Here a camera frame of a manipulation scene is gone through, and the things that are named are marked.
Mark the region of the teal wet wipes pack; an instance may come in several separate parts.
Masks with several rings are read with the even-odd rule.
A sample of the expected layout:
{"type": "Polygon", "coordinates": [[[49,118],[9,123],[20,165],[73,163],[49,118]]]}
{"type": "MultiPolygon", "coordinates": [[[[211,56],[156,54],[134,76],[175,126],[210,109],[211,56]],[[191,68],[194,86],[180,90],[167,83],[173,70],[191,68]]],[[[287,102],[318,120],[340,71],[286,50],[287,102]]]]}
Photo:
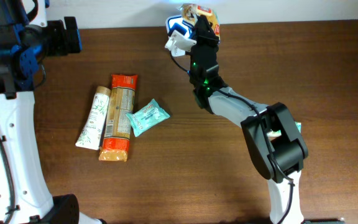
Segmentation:
{"type": "Polygon", "coordinates": [[[155,99],[136,113],[127,113],[127,118],[133,128],[134,136],[138,137],[148,129],[170,118],[170,115],[160,107],[155,99]]]}

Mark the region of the teal Kleenex tissue pack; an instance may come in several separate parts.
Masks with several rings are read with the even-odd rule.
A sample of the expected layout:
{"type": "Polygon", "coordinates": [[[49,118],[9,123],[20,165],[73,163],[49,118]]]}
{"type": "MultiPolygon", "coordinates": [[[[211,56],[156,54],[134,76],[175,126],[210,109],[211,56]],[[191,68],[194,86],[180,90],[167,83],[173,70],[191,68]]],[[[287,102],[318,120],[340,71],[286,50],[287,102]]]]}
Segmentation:
{"type": "Polygon", "coordinates": [[[296,124],[296,127],[299,130],[299,132],[301,132],[301,123],[296,122],[295,124],[296,124]]]}

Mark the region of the orange spaghetti packet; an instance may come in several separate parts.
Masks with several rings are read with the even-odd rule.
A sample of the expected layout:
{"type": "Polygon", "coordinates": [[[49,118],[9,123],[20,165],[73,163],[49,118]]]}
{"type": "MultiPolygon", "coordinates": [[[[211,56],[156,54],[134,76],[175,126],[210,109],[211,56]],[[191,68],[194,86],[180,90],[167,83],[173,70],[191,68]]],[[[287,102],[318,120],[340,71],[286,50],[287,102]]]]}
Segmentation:
{"type": "Polygon", "coordinates": [[[127,114],[134,109],[137,75],[112,75],[111,93],[102,147],[101,161],[127,161],[131,123],[127,114]]]}

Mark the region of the white bamboo print tube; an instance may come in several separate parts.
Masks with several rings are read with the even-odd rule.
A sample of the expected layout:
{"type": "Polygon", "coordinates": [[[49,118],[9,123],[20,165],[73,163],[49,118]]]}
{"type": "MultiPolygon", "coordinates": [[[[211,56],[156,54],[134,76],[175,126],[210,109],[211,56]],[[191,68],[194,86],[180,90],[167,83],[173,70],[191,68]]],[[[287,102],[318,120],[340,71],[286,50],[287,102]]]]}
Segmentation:
{"type": "Polygon", "coordinates": [[[88,119],[83,130],[75,143],[76,147],[98,150],[101,142],[101,135],[106,120],[109,106],[109,88],[98,86],[93,97],[93,102],[88,119]]]}

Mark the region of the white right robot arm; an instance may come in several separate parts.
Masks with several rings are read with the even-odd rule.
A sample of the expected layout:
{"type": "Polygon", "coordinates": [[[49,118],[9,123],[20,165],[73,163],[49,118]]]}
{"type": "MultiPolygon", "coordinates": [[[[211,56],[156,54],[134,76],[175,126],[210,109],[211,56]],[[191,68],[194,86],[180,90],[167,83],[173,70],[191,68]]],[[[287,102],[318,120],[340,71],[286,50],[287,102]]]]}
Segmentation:
{"type": "Polygon", "coordinates": [[[241,127],[251,161],[267,180],[272,223],[303,223],[299,183],[308,148],[283,103],[265,105],[238,95],[219,76],[219,38],[206,16],[190,35],[190,82],[200,108],[241,127]]]}

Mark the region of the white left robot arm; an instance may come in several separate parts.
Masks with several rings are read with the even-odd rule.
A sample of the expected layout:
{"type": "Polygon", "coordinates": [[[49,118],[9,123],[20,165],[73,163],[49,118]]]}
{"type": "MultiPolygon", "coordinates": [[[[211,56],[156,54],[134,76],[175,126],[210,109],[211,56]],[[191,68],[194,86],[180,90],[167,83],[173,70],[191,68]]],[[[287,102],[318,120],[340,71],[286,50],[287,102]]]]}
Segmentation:
{"type": "Polygon", "coordinates": [[[53,196],[40,165],[34,128],[35,74],[43,59],[82,49],[74,17],[50,21],[48,1],[27,10],[0,0],[0,223],[95,223],[73,194],[53,196]]]}

